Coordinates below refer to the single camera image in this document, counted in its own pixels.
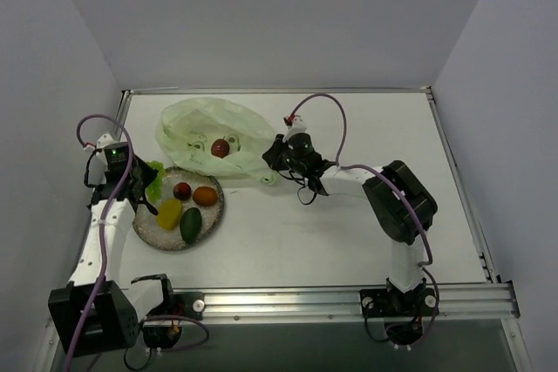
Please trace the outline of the green fake grapes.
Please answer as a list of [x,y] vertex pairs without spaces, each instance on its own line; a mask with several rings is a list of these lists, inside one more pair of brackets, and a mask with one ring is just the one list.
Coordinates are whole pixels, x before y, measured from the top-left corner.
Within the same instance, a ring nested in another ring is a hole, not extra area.
[[166,176],[166,169],[162,162],[157,160],[147,163],[152,169],[157,171],[155,180],[147,187],[146,197],[152,204],[158,202],[162,197],[163,179]]

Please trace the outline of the dark red fake fruit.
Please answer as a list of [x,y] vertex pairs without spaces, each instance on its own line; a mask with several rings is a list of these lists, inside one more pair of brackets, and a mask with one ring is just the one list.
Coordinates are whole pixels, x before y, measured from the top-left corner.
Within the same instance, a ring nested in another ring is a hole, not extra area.
[[180,182],[174,186],[173,195],[177,200],[187,201],[191,198],[192,188],[187,182]]

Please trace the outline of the pale green plastic bag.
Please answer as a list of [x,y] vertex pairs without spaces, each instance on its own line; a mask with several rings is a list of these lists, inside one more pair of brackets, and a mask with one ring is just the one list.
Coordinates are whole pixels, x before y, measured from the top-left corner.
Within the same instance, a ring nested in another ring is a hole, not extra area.
[[[160,149],[178,167],[216,178],[255,179],[276,183],[278,175],[262,159],[276,132],[261,114],[223,98],[188,98],[160,114],[155,138]],[[217,139],[230,144],[230,154],[216,158],[210,152]]]

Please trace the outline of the orange fake fruit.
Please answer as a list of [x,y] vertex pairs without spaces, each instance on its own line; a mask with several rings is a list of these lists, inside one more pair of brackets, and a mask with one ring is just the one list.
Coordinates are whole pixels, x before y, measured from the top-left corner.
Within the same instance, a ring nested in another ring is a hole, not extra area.
[[194,190],[192,199],[197,206],[214,206],[219,199],[218,193],[213,187],[199,186]]

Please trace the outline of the dark green fake avocado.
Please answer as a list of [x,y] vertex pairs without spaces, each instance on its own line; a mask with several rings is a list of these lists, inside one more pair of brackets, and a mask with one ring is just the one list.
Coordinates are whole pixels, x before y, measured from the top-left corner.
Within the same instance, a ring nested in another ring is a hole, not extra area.
[[202,227],[201,211],[197,207],[188,208],[180,218],[180,236],[188,245],[196,242]]

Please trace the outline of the red fake apple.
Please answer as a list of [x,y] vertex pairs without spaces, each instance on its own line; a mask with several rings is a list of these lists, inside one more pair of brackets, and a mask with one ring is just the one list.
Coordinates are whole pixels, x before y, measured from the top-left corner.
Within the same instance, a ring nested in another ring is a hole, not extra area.
[[217,139],[211,146],[211,154],[223,159],[230,154],[230,144],[225,139]]

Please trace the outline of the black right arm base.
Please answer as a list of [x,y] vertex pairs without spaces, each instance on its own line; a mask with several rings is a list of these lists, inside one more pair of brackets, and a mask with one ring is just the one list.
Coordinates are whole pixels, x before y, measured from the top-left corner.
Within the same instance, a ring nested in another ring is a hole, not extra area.
[[[439,314],[439,292],[419,285],[414,290],[402,293],[396,288],[365,288],[359,291],[364,331],[375,343],[390,343],[394,349],[410,351],[424,337],[423,320],[430,318],[428,326]],[[375,336],[369,321],[383,320],[384,335]]]

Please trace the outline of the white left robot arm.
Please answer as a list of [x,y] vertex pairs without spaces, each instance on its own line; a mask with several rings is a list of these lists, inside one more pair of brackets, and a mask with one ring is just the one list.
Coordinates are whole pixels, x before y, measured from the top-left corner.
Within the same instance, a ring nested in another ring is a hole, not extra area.
[[132,347],[151,314],[166,319],[176,298],[165,274],[119,284],[127,235],[140,209],[154,216],[146,188],[157,172],[129,152],[125,142],[99,143],[93,152],[105,179],[93,188],[91,221],[78,265],[65,287],[51,291],[48,308],[67,356],[96,355]]

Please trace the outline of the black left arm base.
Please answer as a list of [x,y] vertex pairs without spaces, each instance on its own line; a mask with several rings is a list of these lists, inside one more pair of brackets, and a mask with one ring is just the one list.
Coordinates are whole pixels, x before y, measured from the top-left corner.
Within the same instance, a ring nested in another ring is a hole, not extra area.
[[[159,306],[140,318],[139,331],[145,346],[159,353],[190,350],[205,344],[210,338],[208,327],[201,322],[205,307],[202,292],[169,293]],[[187,335],[183,330],[188,323],[201,329],[204,335],[196,342],[176,347],[180,338]]]

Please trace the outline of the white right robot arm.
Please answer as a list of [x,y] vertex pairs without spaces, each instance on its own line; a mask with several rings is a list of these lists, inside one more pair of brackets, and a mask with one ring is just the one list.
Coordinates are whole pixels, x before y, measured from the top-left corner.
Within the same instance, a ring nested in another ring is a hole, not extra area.
[[379,168],[338,166],[315,151],[307,133],[288,140],[277,135],[262,159],[276,172],[300,176],[313,193],[368,200],[379,225],[391,239],[388,305],[404,314],[418,304],[416,288],[424,279],[423,268],[432,264],[426,232],[438,205],[406,163],[394,160]]

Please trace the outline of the speckled round plate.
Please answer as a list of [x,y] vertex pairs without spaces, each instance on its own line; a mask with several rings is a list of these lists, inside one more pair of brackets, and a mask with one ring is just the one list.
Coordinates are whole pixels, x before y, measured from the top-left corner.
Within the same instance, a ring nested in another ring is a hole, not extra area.
[[146,205],[137,207],[133,230],[149,246],[182,251],[205,240],[224,211],[221,185],[213,176],[177,166],[162,167],[146,189]]

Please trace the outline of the aluminium table frame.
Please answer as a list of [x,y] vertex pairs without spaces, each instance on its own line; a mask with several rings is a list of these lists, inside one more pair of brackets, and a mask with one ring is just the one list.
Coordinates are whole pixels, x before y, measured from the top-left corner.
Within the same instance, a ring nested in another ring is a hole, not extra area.
[[[261,114],[275,132],[299,111],[314,144],[343,163],[384,166],[403,160],[438,202],[428,233],[430,267],[439,281],[442,320],[515,319],[511,284],[492,272],[446,140],[426,89],[193,89],[126,95],[125,126],[141,158],[163,159],[154,130],[162,110],[188,98],[222,98]],[[109,230],[118,237],[107,275],[125,290],[135,278],[166,274],[180,291],[206,295],[210,321],[342,321],[357,316],[358,293],[385,284],[391,246],[371,207],[348,196],[300,205],[291,185],[247,179],[223,184],[224,221],[188,252],[144,244],[131,213],[118,207]]]

